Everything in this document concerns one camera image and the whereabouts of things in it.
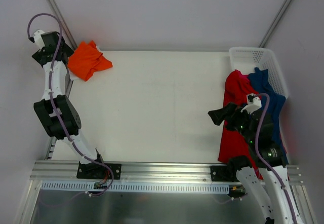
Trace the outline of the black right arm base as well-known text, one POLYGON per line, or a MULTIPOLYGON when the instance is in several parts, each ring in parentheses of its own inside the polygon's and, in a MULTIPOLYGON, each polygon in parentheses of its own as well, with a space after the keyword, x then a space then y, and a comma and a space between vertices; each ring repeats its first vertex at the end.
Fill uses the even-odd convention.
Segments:
POLYGON ((234 170, 227 165, 210 166, 210 176, 213 182, 238 182, 234 170))

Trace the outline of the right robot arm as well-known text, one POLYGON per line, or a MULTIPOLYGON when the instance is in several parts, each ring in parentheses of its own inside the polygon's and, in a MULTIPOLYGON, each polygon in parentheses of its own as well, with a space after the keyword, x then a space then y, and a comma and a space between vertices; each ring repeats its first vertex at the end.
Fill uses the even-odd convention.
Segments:
POLYGON ((259 180, 246 156, 230 158, 227 177, 239 181, 258 211, 260 223, 303 223, 289 186, 287 165, 281 148, 272 140, 273 123, 260 103, 244 107, 232 102, 208 112, 216 126, 238 133, 248 146, 261 176, 259 180))

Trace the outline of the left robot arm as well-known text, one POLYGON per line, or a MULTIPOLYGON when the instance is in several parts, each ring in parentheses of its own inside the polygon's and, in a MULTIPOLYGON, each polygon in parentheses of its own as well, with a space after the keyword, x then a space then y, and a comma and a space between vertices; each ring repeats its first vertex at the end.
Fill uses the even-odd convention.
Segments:
POLYGON ((45 89, 34 111, 50 137, 66 143, 78 156, 79 174, 101 178, 106 172, 101 155, 84 137, 78 112, 66 95, 67 60, 73 50, 56 31, 37 30, 32 38, 39 47, 33 54, 45 72, 45 89))

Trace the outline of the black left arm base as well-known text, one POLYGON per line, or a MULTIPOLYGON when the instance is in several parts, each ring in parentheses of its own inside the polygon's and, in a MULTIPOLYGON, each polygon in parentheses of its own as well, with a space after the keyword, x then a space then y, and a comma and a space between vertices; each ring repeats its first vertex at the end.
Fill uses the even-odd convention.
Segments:
POLYGON ((108 176, 108 179, 119 180, 122 173, 122 164, 105 163, 105 165, 112 170, 113 176, 106 167, 91 162, 88 164, 79 163, 76 177, 78 179, 102 180, 108 176))

